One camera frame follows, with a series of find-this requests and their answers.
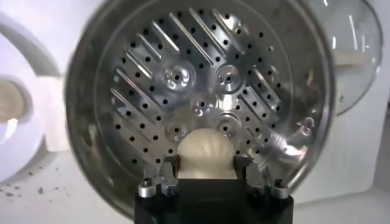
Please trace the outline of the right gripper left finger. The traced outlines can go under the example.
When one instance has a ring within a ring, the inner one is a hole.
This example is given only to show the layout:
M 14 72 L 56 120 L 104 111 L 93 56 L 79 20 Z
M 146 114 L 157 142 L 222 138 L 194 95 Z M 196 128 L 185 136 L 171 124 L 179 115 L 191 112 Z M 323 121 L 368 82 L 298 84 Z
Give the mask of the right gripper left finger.
M 147 165 L 143 171 L 143 179 L 138 185 L 138 196 L 152 198 L 158 191 L 165 197 L 175 196 L 179 183 L 179 163 L 180 157 L 176 155 L 165 157 L 159 170 Z

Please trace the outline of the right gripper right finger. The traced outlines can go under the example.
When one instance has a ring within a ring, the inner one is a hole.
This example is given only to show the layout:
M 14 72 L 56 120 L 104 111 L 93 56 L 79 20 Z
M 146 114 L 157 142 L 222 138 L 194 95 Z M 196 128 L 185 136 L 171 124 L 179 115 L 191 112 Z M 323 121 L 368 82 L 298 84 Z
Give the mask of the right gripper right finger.
M 237 179 L 244 180 L 250 195 L 272 197 L 278 200 L 288 198 L 288 187 L 281 178 L 275 178 L 266 166 L 260 168 L 248 157 L 235 156 L 233 165 Z

